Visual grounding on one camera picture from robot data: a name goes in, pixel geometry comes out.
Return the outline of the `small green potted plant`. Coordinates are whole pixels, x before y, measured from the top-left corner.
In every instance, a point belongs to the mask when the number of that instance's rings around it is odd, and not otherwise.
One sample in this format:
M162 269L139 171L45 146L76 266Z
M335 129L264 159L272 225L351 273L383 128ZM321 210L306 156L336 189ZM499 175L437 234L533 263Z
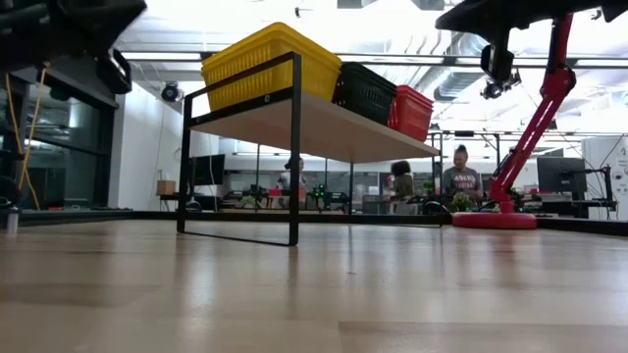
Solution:
M454 212L467 212L475 206L475 200L466 192L457 192L453 195L451 206Z

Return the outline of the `person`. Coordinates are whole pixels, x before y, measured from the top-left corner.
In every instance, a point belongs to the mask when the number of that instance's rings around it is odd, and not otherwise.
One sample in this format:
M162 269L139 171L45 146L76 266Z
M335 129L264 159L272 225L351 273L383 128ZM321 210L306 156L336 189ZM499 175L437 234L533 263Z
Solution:
M453 166L443 172L443 192L447 196L465 193L479 205L483 197L482 181L478 172L467 166L468 158L466 147L459 145L454 152Z
M394 204L394 213L398 216L414 216L416 205L410 200L415 196L414 181L410 164L406 160L392 163L392 195L390 200Z
M290 165L291 161L288 161L285 164L285 171L280 174L279 179L277 181L277 188L281 191L283 196L290 195ZM298 197L300 200L304 200L306 198L306 177L304 174L304 161L302 158L299 158L299 192Z

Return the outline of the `black computer monitor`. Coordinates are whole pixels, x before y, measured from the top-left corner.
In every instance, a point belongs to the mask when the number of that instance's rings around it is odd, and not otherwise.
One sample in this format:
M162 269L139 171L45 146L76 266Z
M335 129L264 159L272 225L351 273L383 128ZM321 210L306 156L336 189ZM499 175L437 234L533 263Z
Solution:
M539 190L543 193L584 193L587 191L585 162L578 158L537 159Z
M190 181L194 185L221 185L225 162L224 154L193 157L190 160Z

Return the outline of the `yellow plastic basket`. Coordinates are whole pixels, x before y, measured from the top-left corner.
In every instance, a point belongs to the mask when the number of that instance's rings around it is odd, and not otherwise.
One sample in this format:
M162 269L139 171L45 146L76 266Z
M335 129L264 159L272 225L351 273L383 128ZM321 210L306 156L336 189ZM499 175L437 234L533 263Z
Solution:
M210 70L202 68L201 75L205 83L211 85L243 71L236 72L235 69L225 67ZM301 57L302 89L311 95L330 101L333 98L339 75L340 68L333 70L327 66L317 65L310 60L303 60ZM220 110L291 85L292 62L287 61L209 92L210 109L213 111Z
M204 70L229 68L236 72L252 68L288 52L299 54L303 60L333 70L340 68L340 58L307 36L284 23L273 23L205 59Z

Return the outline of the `ceiling light strip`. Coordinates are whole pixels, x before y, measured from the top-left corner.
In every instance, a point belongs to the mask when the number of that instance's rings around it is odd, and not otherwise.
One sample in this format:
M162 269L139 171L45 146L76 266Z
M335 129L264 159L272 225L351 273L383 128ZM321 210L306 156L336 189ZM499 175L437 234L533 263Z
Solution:
M202 59L199 53L187 52L123 52L130 61L146 62L198 62Z

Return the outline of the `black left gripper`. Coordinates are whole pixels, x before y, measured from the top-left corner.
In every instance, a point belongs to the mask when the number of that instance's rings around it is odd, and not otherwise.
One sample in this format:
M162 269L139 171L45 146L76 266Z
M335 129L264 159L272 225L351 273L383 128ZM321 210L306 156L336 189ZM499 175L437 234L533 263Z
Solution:
M112 93L129 93L131 65L114 44L146 10L145 0L55 0L55 5L94 60L97 77Z

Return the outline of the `white board panel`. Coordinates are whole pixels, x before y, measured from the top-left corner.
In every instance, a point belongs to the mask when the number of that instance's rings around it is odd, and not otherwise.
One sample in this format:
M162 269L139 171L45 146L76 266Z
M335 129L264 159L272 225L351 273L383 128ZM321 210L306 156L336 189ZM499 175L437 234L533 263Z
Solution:
M628 222L628 135L592 137L582 141L582 154L588 168L610 167L612 198L616 210L590 207L590 220Z

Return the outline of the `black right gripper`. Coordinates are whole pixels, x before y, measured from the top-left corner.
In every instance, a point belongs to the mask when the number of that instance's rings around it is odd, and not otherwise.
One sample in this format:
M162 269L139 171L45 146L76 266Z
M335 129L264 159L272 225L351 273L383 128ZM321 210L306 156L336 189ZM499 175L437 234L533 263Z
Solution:
M527 29L544 20L570 23L575 13L602 4L603 0L463 0L440 15L435 28L477 34L494 44L506 40L513 28Z

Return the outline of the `wooden shelf with black frame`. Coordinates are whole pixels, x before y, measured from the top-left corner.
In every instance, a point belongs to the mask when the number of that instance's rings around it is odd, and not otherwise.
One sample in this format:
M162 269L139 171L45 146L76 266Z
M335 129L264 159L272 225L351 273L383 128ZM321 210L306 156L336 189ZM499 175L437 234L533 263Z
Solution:
M278 67L291 64L291 85L232 106L195 117L194 99ZM195 166L189 162L191 134L205 132L277 147L290 152L289 208L283 214L238 214L229 222L288 223L285 247L299 242L299 224L306 218L299 214L299 157L305 153L325 160L356 164L396 159L435 158L442 152L389 127L370 121L303 90L302 57L288 52L250 69L193 91L183 101L183 136L180 163L177 232L186 234L188 220L219 220L217 212L193 215L186 209L187 196L194 192Z

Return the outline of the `red desk lamp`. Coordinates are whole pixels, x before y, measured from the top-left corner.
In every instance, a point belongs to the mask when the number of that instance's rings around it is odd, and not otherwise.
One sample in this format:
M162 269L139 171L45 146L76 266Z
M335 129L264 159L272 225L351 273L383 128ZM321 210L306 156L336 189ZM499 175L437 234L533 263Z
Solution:
M455 227L494 229L535 229L537 218L515 210L510 189L534 148L550 125L558 108L576 84L576 75L566 64L567 45L573 16L564 15L552 21L549 60L540 88L542 102L519 139L504 158L491 179L490 199L499 205L497 212L456 212Z

